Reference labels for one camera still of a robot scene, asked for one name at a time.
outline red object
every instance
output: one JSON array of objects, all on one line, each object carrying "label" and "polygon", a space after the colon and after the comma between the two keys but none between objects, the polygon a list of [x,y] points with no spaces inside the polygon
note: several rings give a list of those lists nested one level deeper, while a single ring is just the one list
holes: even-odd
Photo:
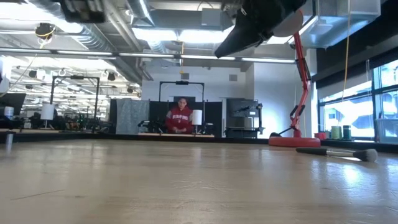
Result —
[{"label": "red object", "polygon": [[170,110],[166,116],[166,126],[169,133],[176,133],[173,128],[176,127],[178,130],[186,129],[187,131],[181,132],[181,134],[192,133],[192,110],[187,106],[180,110],[176,107]]},{"label": "red object", "polygon": [[315,133],[315,137],[318,138],[319,140],[325,140],[326,133]]},{"label": "red object", "polygon": [[321,140],[317,138],[272,137],[269,139],[268,145],[284,147],[321,147]]},{"label": "red object", "polygon": [[284,147],[320,147],[321,142],[318,138],[301,138],[300,115],[305,107],[305,100],[307,99],[308,92],[311,88],[311,75],[309,74],[307,64],[305,63],[303,46],[298,32],[294,34],[294,42],[297,54],[298,71],[303,83],[303,94],[301,96],[300,103],[297,105],[297,109],[295,112],[290,114],[290,120],[292,121],[290,128],[293,129],[293,138],[271,137],[269,139],[269,145]]}]

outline red lamp base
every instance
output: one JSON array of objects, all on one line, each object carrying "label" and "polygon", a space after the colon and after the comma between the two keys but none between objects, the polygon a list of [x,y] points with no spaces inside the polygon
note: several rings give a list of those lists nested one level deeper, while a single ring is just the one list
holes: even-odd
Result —
[{"label": "red lamp base", "polygon": [[281,147],[321,147],[321,141],[317,138],[271,137],[268,145]]}]

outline green spool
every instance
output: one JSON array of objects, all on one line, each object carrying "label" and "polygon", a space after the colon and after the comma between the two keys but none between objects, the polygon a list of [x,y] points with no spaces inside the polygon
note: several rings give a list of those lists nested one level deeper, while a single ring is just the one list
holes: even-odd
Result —
[{"label": "green spool", "polygon": [[344,136],[344,139],[351,140],[351,126],[350,125],[343,126],[343,136]]},{"label": "green spool", "polygon": [[331,138],[336,140],[341,139],[341,126],[331,127]]}]

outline makeup brush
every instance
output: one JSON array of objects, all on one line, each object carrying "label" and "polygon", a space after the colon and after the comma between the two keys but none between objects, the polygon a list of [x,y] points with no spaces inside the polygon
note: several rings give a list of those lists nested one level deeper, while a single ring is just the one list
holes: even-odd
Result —
[{"label": "makeup brush", "polygon": [[377,151],[375,149],[352,151],[344,149],[298,147],[296,151],[319,156],[355,157],[366,162],[374,162],[377,159]]}]

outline gray partition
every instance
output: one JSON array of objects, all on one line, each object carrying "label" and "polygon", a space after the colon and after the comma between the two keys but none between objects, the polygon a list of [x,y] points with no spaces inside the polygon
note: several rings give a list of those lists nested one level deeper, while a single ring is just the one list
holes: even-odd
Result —
[{"label": "gray partition", "polygon": [[116,134],[138,134],[138,124],[148,119],[149,102],[132,99],[117,100],[118,123]]}]

